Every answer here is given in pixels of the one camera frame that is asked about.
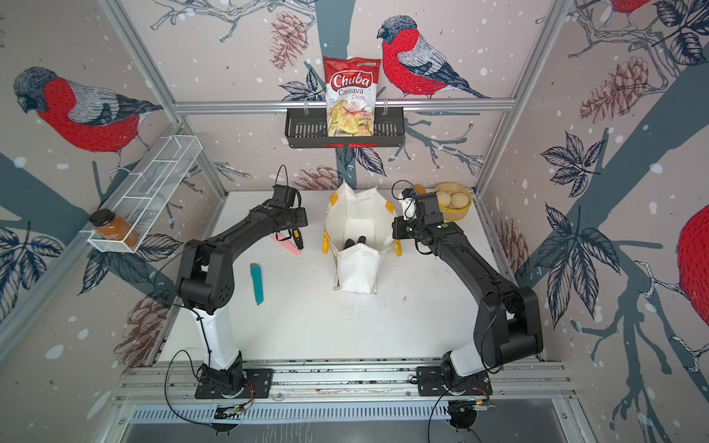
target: teal marker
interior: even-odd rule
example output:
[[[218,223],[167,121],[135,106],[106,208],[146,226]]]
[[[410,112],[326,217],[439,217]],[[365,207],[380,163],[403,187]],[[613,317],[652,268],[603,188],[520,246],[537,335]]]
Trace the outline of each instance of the teal marker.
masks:
[[[261,266],[258,264],[251,263],[251,279],[254,281],[256,304],[260,305],[264,302],[264,285],[261,280]]]

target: bird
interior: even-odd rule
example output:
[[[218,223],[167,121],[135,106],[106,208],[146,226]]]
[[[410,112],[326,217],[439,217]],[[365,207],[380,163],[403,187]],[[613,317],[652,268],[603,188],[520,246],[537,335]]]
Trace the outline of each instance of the bird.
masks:
[[[625,25],[625,27],[620,30],[621,33],[631,26],[637,26],[637,23],[630,21],[630,14],[639,7],[650,2],[650,0],[591,0],[587,4],[583,5],[581,8],[588,8],[590,5],[596,4],[599,1],[610,4],[610,14],[601,25],[602,28],[608,29],[607,23],[610,20],[610,17],[613,16],[614,12],[622,12],[625,14],[627,18],[627,25]]]
[[[59,77],[44,67],[22,71],[14,82],[17,102],[25,113],[37,115],[49,123],[67,142],[91,152],[115,152],[121,166],[121,150],[134,138],[138,127],[151,112],[162,106],[149,101],[130,99],[106,88],[84,86]]]
[[[487,96],[472,89],[446,61],[445,55],[431,47],[409,16],[393,16],[382,23],[377,38],[381,44],[384,75],[403,95],[425,95],[438,91],[465,91],[480,99]]]
[[[699,317],[709,326],[709,205],[693,215],[684,225],[677,242],[677,265],[679,267],[679,283],[667,284],[655,279],[646,262],[637,262],[645,267],[650,278],[650,290],[643,293],[650,297],[654,285],[680,293],[690,303]],[[678,342],[692,357],[693,366],[685,366],[690,372],[699,372],[699,357],[709,351],[709,343],[697,350],[691,349],[683,339],[673,335],[672,340]]]

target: white table surface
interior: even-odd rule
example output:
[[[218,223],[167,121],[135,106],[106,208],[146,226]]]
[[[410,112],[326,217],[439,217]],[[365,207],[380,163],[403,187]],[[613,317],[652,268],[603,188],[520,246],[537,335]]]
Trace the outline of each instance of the white table surface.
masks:
[[[380,192],[393,200],[388,189]],[[401,257],[394,248],[386,253],[377,294],[334,291],[335,263],[331,254],[322,252],[331,191],[301,194],[308,226],[301,229],[305,247],[300,257],[266,237],[234,261],[236,289],[226,308],[244,360],[440,357],[472,340],[477,316],[473,296],[441,259],[416,252],[412,240],[401,241]],[[271,191],[230,193],[214,233],[239,222],[271,195]],[[393,203],[401,213],[398,202]],[[497,269],[475,206],[458,225]],[[254,298],[251,263],[261,266],[261,305]],[[179,310],[159,360],[169,361],[185,349],[201,361],[199,334],[191,313]],[[178,359],[186,357],[180,354]]]

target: red chips bag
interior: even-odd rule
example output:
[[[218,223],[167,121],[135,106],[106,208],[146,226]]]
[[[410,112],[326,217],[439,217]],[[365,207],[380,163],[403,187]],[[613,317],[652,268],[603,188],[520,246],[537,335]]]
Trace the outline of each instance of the red chips bag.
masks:
[[[323,58],[328,136],[374,135],[381,60]]]

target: metal tray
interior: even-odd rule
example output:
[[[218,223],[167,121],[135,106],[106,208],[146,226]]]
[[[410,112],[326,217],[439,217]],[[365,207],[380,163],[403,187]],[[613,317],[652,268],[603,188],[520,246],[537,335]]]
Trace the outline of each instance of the metal tray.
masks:
[[[400,147],[404,143],[403,108],[374,109],[374,135],[371,137],[328,137],[327,110],[289,109],[286,114],[286,139],[294,149],[312,147]]]

